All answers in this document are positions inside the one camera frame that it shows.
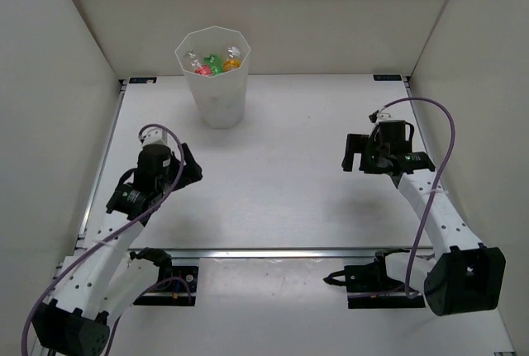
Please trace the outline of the clear bottle red label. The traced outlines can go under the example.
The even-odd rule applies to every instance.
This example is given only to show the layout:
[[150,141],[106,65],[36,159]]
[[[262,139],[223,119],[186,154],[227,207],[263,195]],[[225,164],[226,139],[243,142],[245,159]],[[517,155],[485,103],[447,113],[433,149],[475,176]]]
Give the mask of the clear bottle red label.
[[204,61],[204,59],[197,55],[193,50],[188,50],[184,54],[184,59],[189,67],[189,70],[195,74],[199,74],[205,77],[213,76],[213,72],[210,66]]

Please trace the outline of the green plastic bottle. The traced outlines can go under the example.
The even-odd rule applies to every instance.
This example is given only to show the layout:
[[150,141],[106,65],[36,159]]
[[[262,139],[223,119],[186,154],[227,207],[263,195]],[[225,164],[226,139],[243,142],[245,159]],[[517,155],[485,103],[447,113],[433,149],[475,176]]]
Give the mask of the green plastic bottle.
[[222,59],[219,55],[210,54],[204,57],[204,62],[210,68],[213,75],[222,74],[224,72]]

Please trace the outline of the clear bottle yellow cap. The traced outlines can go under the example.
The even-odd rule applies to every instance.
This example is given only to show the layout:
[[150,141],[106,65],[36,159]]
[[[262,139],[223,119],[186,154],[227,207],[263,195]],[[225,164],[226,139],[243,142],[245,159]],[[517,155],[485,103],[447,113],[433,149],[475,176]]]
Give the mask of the clear bottle yellow cap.
[[243,55],[237,46],[233,44],[225,46],[222,50],[223,71],[229,72],[233,69],[238,69],[241,66],[243,59]]

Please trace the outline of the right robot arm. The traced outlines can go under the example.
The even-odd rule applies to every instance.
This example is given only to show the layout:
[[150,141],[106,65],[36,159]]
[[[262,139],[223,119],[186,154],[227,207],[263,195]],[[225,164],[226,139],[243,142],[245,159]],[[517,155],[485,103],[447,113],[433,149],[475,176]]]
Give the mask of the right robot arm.
[[436,180],[428,155],[412,149],[414,127],[406,121],[381,121],[368,135],[349,134],[342,168],[388,175],[419,218],[434,257],[419,259],[407,274],[410,252],[405,249],[376,253],[366,265],[346,267],[346,283],[355,295],[382,295],[410,289],[437,316],[490,311],[498,306],[506,259],[497,247],[488,247],[464,223]]

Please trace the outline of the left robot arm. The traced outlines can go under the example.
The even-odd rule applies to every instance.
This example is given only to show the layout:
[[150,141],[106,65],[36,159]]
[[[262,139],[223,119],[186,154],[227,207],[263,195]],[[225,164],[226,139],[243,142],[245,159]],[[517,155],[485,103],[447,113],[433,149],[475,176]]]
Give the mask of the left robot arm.
[[129,250],[171,192],[203,177],[189,147],[178,148],[175,153],[162,141],[144,142],[136,166],[119,178],[91,246],[31,310],[26,327],[43,347],[63,355],[107,354],[117,322],[138,298],[172,286],[191,293],[168,253]]

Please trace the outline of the white octagonal plastic bin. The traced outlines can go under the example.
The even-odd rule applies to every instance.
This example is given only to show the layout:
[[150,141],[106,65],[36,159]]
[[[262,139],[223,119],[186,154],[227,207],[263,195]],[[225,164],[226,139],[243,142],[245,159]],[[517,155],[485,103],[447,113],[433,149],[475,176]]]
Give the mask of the white octagonal plastic bin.
[[[237,46],[243,55],[244,59],[238,69],[210,77],[189,70],[184,59],[186,51],[193,50],[203,59],[210,54],[222,58],[222,50],[229,44]],[[239,31],[220,26],[210,26],[187,34],[174,51],[198,111],[211,128],[231,128],[242,120],[250,52],[250,46]]]

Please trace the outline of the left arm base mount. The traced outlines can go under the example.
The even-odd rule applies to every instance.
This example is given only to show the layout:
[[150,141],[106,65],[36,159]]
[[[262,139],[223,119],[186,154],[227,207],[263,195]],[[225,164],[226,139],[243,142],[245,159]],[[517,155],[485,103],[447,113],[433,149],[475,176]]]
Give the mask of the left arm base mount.
[[158,268],[157,282],[135,300],[134,306],[195,306],[199,266],[175,265],[162,249],[144,248],[129,255],[132,261],[150,261]]

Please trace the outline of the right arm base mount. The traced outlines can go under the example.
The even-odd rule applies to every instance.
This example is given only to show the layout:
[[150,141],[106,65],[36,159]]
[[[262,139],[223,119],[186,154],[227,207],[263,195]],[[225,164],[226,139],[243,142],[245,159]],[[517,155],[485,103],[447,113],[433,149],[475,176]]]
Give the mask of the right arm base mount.
[[405,249],[377,251],[372,262],[346,265],[341,271],[328,274],[323,282],[346,289],[350,310],[425,308],[420,295],[408,298],[404,293],[404,282],[387,274],[385,258],[391,254],[408,253]]

